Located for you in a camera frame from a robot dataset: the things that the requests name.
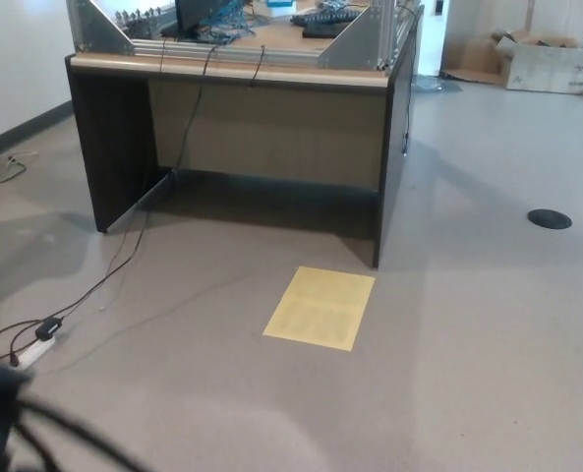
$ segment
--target dark wooden desk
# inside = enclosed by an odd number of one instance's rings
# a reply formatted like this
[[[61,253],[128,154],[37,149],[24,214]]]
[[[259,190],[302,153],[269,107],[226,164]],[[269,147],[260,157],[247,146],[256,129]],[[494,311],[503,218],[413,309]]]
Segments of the dark wooden desk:
[[[106,232],[175,165],[169,156],[181,144],[179,120],[204,81],[181,167],[374,192],[378,267],[404,165],[415,41],[411,31],[389,77],[262,66],[253,81],[250,64],[212,60],[202,77],[197,60],[68,57],[97,230]]]

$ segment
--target power strip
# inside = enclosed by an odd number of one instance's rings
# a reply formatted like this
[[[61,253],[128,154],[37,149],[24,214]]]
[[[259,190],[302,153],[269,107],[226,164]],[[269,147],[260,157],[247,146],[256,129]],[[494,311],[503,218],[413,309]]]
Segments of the power strip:
[[[16,369],[25,371],[33,364],[35,364],[40,357],[46,354],[51,347],[55,345],[55,336],[47,341],[37,341],[32,347],[18,356],[18,367]]]

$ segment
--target yellow paper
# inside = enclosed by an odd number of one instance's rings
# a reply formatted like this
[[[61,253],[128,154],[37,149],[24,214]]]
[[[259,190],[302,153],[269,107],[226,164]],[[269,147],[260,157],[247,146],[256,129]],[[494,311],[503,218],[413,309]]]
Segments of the yellow paper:
[[[299,267],[263,334],[351,351],[374,281]]]

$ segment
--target desk side panel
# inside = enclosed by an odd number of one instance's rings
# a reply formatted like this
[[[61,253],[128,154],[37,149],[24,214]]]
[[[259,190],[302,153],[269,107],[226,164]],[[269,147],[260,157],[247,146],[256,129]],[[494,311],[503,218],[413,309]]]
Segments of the desk side panel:
[[[405,165],[405,146],[411,143],[413,108],[411,79],[414,74],[417,32],[412,29],[389,76],[384,117],[384,137],[379,184],[379,211],[375,230],[373,266],[379,267],[380,257],[389,239],[396,197]]]
[[[96,229],[106,232],[164,175],[147,80],[66,66]]]

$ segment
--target metal frame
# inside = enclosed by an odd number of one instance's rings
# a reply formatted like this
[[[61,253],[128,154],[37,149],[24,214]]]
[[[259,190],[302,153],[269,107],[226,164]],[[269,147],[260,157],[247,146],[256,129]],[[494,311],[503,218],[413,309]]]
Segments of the metal frame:
[[[128,38],[94,3],[94,0],[66,0],[75,48],[78,52],[101,52],[142,56],[205,59],[211,45],[170,43]],[[325,51],[266,49],[225,46],[217,48],[218,60],[271,65],[322,67],[329,69],[385,70],[397,54],[398,38],[416,19],[398,8],[396,0],[372,0],[352,24]],[[419,0],[405,0],[403,6],[418,11]]]

